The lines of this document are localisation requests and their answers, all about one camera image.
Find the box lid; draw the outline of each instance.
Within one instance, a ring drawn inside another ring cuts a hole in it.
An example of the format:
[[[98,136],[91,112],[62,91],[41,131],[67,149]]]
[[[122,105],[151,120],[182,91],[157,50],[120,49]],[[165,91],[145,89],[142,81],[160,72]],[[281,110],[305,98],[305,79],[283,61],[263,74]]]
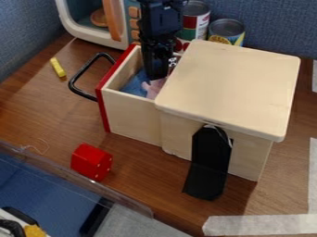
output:
[[[174,115],[285,138],[300,59],[194,40],[155,100]]]

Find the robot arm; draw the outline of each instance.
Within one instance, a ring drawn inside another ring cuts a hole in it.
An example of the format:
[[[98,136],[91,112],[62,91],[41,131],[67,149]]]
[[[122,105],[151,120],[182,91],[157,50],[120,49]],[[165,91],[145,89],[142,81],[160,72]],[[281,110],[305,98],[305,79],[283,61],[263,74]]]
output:
[[[183,28],[183,9],[188,0],[137,0],[142,19],[138,22],[146,74],[150,80],[169,74],[174,35]]]

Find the tin can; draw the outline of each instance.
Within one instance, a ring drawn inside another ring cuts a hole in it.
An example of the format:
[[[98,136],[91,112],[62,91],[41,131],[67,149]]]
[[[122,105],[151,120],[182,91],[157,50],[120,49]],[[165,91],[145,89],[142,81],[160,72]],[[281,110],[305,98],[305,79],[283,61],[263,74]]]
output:
[[[209,41],[212,42],[243,46],[245,35],[244,25],[235,19],[217,19],[209,26]]]
[[[190,0],[184,7],[184,28],[176,34],[175,51],[183,52],[194,39],[206,40],[209,19],[209,4],[201,0]]]

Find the black handle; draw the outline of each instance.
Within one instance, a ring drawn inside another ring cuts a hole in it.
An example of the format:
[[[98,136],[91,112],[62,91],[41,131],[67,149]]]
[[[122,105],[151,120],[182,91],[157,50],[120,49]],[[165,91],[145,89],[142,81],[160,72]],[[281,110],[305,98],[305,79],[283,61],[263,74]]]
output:
[[[86,70],[88,70],[96,61],[98,58],[100,57],[105,57],[110,63],[112,64],[115,64],[116,60],[110,56],[109,54],[107,53],[104,53],[104,52],[100,52],[100,53],[97,53],[93,58],[91,58],[90,60],[88,60],[80,69],[79,71],[70,79],[70,82],[69,82],[69,87],[70,87],[70,90],[72,92],[74,92],[75,94],[77,95],[80,95],[86,99],[89,99],[89,100],[92,100],[92,101],[97,101],[97,98],[92,95],[92,94],[89,94],[85,91],[83,91],[82,89],[79,89],[75,86],[75,82],[84,74],[84,72]]]
[[[0,219],[0,227],[10,231],[14,237],[26,237],[24,229],[17,223],[17,221]]]

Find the red cube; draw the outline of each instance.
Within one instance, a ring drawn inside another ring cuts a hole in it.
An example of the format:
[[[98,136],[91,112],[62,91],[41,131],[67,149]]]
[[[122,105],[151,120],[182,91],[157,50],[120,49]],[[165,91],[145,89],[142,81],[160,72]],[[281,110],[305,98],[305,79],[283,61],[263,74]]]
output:
[[[110,172],[112,155],[82,143],[71,156],[70,167],[94,181],[102,181]]]

